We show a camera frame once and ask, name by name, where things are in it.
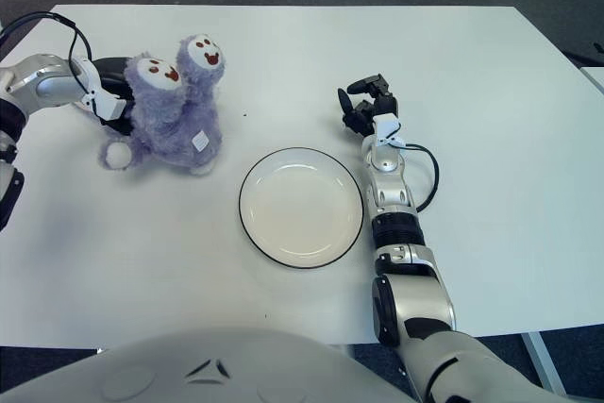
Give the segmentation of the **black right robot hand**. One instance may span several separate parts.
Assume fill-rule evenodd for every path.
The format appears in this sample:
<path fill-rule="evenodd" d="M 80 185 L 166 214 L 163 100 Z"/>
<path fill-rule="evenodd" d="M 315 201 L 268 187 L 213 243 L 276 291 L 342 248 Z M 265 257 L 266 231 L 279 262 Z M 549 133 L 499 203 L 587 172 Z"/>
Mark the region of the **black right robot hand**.
<path fill-rule="evenodd" d="M 350 95 L 360 93 L 368 94 L 372 101 L 362 100 L 354 107 Z M 375 132 L 373 119 L 376 115 L 391 113 L 395 117 L 398 116 L 398 102 L 382 74 L 358 80 L 346 90 L 339 88 L 337 94 L 343 111 L 344 125 L 363 138 Z"/>

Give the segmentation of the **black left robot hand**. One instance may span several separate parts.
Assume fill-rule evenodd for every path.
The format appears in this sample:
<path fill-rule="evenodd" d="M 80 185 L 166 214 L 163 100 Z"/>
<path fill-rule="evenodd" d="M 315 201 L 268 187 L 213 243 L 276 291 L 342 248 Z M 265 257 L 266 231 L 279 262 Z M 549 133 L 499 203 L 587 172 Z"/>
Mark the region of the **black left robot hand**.
<path fill-rule="evenodd" d="M 126 106 L 118 119 L 100 119 L 99 122 L 102 126 L 107 126 L 123 136 L 129 136 L 133 130 L 130 112 L 135 104 L 132 89 L 125 76 L 127 61 L 127 57 L 113 57 L 95 59 L 92 62 L 100 76 L 102 88 L 126 100 Z"/>

